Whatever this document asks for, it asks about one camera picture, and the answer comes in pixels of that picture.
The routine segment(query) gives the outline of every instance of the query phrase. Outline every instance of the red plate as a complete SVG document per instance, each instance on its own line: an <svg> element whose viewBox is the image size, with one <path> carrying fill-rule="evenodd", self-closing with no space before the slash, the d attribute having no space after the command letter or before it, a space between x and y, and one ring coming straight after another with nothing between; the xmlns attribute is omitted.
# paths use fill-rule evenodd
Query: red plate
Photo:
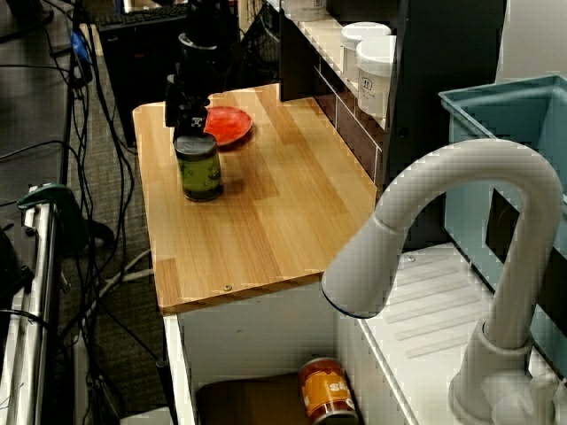
<svg viewBox="0 0 567 425"><path fill-rule="evenodd" d="M205 133L216 137L219 146L231 144L240 139L252 127L252 118L237 108L213 106L207 108Z"/></svg>

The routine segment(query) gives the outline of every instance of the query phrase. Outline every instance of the white jar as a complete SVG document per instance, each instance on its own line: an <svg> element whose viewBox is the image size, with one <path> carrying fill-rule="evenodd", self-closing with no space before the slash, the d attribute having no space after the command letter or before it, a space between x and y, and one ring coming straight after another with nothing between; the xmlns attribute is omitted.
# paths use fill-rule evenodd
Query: white jar
<svg viewBox="0 0 567 425"><path fill-rule="evenodd" d="M380 120L388 112L395 49L395 35L367 39L356 46L356 63L360 69L358 105L365 113Z"/></svg>
<svg viewBox="0 0 567 425"><path fill-rule="evenodd" d="M375 22L356 22L340 30L341 54L343 55L343 75L350 81L358 81L356 65L356 46L367 38L390 35L392 30Z"/></svg>
<svg viewBox="0 0 567 425"><path fill-rule="evenodd" d="M298 22L321 20L327 16L327 0L282 0L285 17Z"/></svg>

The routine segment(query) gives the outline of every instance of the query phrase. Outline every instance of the keyboard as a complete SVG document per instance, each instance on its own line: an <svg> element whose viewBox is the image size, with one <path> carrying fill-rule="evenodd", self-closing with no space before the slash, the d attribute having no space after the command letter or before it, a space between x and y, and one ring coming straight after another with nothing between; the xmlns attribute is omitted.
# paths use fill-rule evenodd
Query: keyboard
<svg viewBox="0 0 567 425"><path fill-rule="evenodd" d="M179 20L187 14L187 4L172 4L170 6L129 12L122 15L109 15L98 19L98 29L106 30L116 27L133 27L155 22Z"/></svg>

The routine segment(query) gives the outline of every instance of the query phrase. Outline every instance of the wooden countertop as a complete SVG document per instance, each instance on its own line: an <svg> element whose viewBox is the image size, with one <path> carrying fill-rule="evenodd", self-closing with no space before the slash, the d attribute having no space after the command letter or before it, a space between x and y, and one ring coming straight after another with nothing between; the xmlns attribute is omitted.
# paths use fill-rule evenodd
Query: wooden countertop
<svg viewBox="0 0 567 425"><path fill-rule="evenodd" d="M210 97L254 125L221 152L224 193L206 203L183 196L163 103L135 109L163 313L312 282L374 209L376 187L313 98L280 103L278 94L274 84Z"/></svg>

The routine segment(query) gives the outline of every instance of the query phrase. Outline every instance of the white faucet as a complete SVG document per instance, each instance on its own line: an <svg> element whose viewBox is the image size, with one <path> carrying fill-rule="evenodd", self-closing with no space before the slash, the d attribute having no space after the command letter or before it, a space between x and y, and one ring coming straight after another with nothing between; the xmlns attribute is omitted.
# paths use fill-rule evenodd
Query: white faucet
<svg viewBox="0 0 567 425"><path fill-rule="evenodd" d="M376 316L390 295L417 214L454 186L480 180L513 184L522 211L490 313L473 332L448 403L467 425L567 425L565 387L553 374L532 378L528 372L530 325L563 203L557 173L530 148L479 139L418 159L390 184L370 218L333 259L322 278L323 294L342 313Z"/></svg>

